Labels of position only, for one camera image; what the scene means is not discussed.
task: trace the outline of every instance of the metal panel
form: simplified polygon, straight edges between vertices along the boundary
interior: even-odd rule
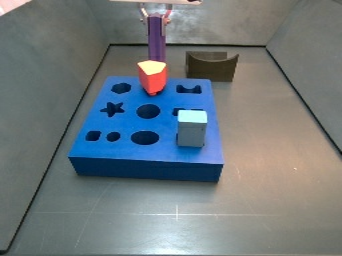
[[[217,185],[78,176],[67,159],[110,75],[138,75],[147,47],[111,47],[8,255],[342,254],[342,165],[265,48],[239,53],[233,83],[213,83],[226,165]]]
[[[0,17],[0,252],[9,246],[107,49],[82,0],[35,0]]]
[[[111,43],[147,43],[134,3],[87,0]],[[209,0],[175,5],[167,43],[266,45],[298,0]],[[147,5],[164,11],[164,5]]]
[[[267,44],[298,93],[342,151],[342,5],[303,0]]]

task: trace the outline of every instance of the circular hole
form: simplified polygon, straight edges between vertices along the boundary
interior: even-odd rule
[[[107,135],[107,140],[110,141],[110,142],[115,142],[116,140],[119,140],[120,139],[120,133],[119,132],[111,132],[111,133],[108,133],[108,135]]]
[[[155,118],[160,113],[160,109],[154,104],[146,104],[140,106],[136,110],[138,116],[140,116],[144,119]]]
[[[112,92],[122,94],[131,91],[131,85],[127,83],[115,84],[112,86]]]
[[[151,131],[139,131],[132,134],[131,140],[139,145],[152,145],[159,141],[159,135]]]

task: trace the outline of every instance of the oval hole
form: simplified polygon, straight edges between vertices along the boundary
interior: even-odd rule
[[[151,131],[139,131],[132,134],[131,140],[139,145],[152,145],[159,141],[159,135]]]

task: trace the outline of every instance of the orange block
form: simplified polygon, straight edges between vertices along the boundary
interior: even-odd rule
[[[154,96],[167,83],[167,65],[164,62],[147,60],[138,63],[139,80],[147,93]]]

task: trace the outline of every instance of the light blue cube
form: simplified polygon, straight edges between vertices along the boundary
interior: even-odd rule
[[[207,112],[203,110],[179,110],[178,146],[203,147],[206,142]]]

